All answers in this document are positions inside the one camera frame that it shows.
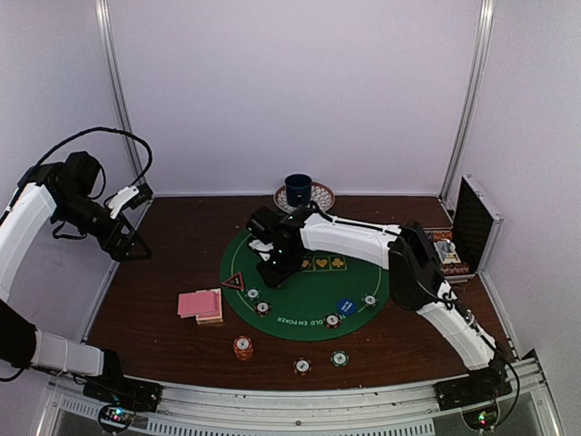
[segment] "red triangle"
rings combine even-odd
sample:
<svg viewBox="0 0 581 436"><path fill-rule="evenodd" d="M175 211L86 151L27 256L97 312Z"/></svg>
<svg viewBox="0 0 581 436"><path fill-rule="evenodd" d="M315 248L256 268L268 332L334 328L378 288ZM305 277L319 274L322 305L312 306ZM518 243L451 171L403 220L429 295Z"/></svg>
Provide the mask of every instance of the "red triangle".
<svg viewBox="0 0 581 436"><path fill-rule="evenodd" d="M225 288L232 288L238 291L244 290L244 279L242 279L242 272L238 271L230 279L222 283Z"/></svg>

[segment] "vertical metal post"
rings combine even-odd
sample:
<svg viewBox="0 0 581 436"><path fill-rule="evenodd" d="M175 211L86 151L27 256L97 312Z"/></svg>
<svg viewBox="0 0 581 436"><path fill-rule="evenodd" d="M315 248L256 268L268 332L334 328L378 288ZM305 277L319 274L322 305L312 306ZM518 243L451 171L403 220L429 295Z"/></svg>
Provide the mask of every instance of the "vertical metal post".
<svg viewBox="0 0 581 436"><path fill-rule="evenodd" d="M117 119L121 128L127 132L133 132L131 122L129 121L129 112L127 111L127 104L123 96L123 87L121 84L121 76L119 74L119 65L117 64L117 57L115 54L115 45L113 42L113 30L111 27L111 18L109 16L109 2L108 0L95 0L95 7L97 11L97 23L99 25L99 33L101 34L101 41L103 42L103 49L105 51L105 59L109 69L109 78L111 80L111 87L113 90L113 99L115 101L115 109L117 112ZM133 139L124 137L125 146L129 155L129 161L133 169L133 173L137 176L143 169L143 165L137 147Z"/></svg>
<svg viewBox="0 0 581 436"><path fill-rule="evenodd" d="M478 24L476 42L474 45L472 67L470 70L470 76L468 78L468 89L464 99L464 108L460 117L460 124L456 134L454 149L452 151L452 155L450 156L450 162L448 164L448 169L446 170L444 183L442 184L442 188L439 193L440 200L447 208L450 209L451 204L449 204L448 200L450 189L452 187L452 183L454 182L454 178L456 177L456 173L460 164L460 158L462 157L462 152L464 151L464 146L468 138L470 122L472 121L474 110L476 108L478 89L480 87L480 83L482 82L482 75L484 73L484 67L487 61L490 36L492 34L492 21L494 16L495 2L496 0L482 0L482 5L480 7L480 21Z"/></svg>

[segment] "green poker mat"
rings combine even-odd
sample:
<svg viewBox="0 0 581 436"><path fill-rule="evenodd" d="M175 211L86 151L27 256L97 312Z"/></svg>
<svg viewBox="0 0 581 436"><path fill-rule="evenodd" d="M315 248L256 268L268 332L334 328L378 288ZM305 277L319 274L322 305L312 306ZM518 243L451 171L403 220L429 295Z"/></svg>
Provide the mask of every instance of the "green poker mat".
<svg viewBox="0 0 581 436"><path fill-rule="evenodd" d="M220 267L224 283L237 273L242 274L244 289L257 289L261 296L250 300L245 291L222 285L222 295L232 309L252 327L292 341L327 341L355 332L370 322L389 299L389 273L377 265L334 253L315 252L303 263L303 270L292 275L280 288L266 287L256 270L261 260L249 247L249 232L240 232L226 248ZM366 294L378 299L374 307L361 300ZM339 312L340 301L356 304L352 315ZM268 302L270 313L255 312L258 302ZM340 326L328 329L324 319L338 314Z"/></svg>

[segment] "stack of cards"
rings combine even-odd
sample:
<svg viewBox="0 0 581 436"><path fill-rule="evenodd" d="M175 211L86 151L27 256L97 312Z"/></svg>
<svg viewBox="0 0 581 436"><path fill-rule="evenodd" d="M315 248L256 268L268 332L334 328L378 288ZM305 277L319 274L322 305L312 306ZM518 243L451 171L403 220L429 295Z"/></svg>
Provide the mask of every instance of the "stack of cards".
<svg viewBox="0 0 581 436"><path fill-rule="evenodd" d="M178 315L196 317L198 324L222 322L222 290L210 289L180 294Z"/></svg>

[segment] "white wall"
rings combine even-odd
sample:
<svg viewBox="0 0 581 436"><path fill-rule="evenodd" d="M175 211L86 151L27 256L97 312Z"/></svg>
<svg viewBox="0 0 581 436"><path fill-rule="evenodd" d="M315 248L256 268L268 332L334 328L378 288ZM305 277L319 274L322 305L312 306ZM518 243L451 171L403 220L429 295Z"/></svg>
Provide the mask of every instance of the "white wall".
<svg viewBox="0 0 581 436"><path fill-rule="evenodd" d="M0 2L0 57L0 203L7 204L24 171L52 145L117 122L93 0ZM93 134L55 160L79 149L102 162L112 189L131 181L118 136ZM53 241L50 230L34 241L9 303L40 329L80 340L111 260L93 239ZM12 373L0 362L0 376ZM25 372L0 384L2 434L30 434L46 380Z"/></svg>
<svg viewBox="0 0 581 436"><path fill-rule="evenodd" d="M570 435L581 427L580 22L575 0L497 2L460 168L506 216L488 271Z"/></svg>
<svg viewBox="0 0 581 436"><path fill-rule="evenodd" d="M473 53L474 0L111 2L157 194L438 192Z"/></svg>

